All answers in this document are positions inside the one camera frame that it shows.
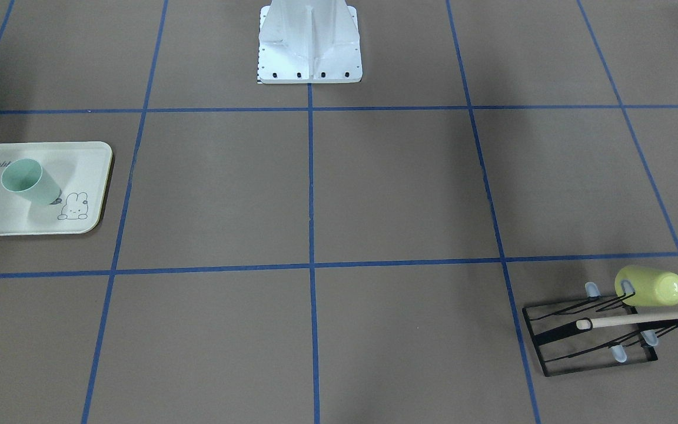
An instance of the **yellow cup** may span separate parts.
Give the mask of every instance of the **yellow cup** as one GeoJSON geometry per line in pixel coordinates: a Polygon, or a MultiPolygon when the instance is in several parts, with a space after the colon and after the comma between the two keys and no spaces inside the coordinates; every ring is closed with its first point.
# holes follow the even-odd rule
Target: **yellow cup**
{"type": "Polygon", "coordinates": [[[624,295],[622,281],[632,283],[635,295],[624,300],[629,306],[673,306],[678,304],[678,275],[669,271],[627,265],[616,274],[616,295],[624,295]]]}

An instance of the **tray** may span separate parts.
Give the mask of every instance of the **tray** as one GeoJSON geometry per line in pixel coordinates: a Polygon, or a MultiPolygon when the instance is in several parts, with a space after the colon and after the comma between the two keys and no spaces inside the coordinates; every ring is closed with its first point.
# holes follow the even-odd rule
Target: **tray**
{"type": "Polygon", "coordinates": [[[111,158],[102,141],[0,143],[0,236],[91,231],[101,216],[111,158]],[[41,162],[59,185],[53,204],[32,204],[2,187],[5,167],[22,158],[41,162]]]}

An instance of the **cartoon bunny print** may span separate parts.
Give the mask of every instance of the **cartoon bunny print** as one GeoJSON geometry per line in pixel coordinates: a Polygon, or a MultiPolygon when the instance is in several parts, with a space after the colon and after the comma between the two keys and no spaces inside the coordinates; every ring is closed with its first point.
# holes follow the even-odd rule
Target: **cartoon bunny print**
{"type": "Polygon", "coordinates": [[[57,220],[86,220],[88,218],[88,194],[70,193],[65,199],[62,214],[57,220]]]}

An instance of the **light green cup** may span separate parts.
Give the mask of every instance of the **light green cup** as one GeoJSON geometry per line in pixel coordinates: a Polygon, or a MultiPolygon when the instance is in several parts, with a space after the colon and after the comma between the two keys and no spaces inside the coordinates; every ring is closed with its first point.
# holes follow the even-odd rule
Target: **light green cup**
{"type": "Polygon", "coordinates": [[[634,296],[625,299],[629,306],[674,306],[678,304],[678,275],[669,271],[627,265],[616,274],[614,288],[618,296],[624,295],[623,281],[634,287],[634,296]]]}
{"type": "Polygon", "coordinates": [[[61,190],[38,161],[19,159],[2,172],[2,186],[35,204],[51,204],[61,190]]]}

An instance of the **mint green cup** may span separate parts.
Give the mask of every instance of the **mint green cup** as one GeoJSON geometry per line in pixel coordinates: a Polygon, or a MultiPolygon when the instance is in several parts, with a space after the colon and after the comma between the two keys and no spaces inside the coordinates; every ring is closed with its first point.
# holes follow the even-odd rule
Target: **mint green cup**
{"type": "Polygon", "coordinates": [[[2,186],[35,204],[51,204],[61,190],[38,161],[19,159],[2,172],[2,186]]]}

